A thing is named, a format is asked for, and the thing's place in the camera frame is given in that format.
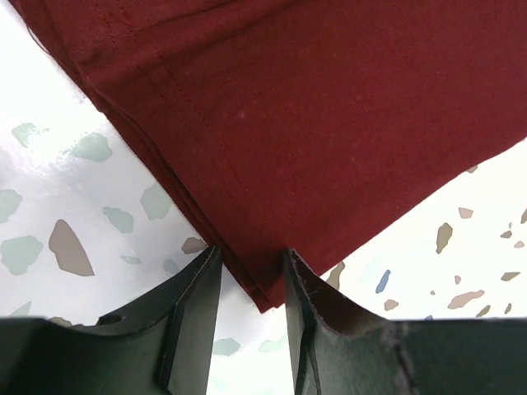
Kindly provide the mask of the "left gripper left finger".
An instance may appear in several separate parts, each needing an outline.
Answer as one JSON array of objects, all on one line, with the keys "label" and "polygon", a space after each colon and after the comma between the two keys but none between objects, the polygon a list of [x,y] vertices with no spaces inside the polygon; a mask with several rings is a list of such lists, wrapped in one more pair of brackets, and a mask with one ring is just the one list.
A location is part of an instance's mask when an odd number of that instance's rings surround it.
[{"label": "left gripper left finger", "polygon": [[1,321],[3,394],[204,394],[222,282],[209,247],[94,326]]}]

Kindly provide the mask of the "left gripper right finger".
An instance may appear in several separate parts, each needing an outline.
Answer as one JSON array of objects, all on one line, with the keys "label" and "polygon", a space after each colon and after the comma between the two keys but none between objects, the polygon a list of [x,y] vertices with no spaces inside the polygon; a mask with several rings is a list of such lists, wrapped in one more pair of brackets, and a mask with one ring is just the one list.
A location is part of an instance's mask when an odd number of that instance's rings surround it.
[{"label": "left gripper right finger", "polygon": [[487,395],[526,391],[523,319],[390,321],[283,256],[294,391]]}]

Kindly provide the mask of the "dark red t-shirt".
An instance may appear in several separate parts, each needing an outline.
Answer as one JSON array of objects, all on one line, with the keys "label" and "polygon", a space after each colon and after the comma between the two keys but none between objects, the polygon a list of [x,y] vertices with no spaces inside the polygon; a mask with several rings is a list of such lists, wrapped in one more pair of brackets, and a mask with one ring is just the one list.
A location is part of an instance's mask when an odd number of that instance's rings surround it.
[{"label": "dark red t-shirt", "polygon": [[259,310],[526,135],[523,1],[15,1]]}]

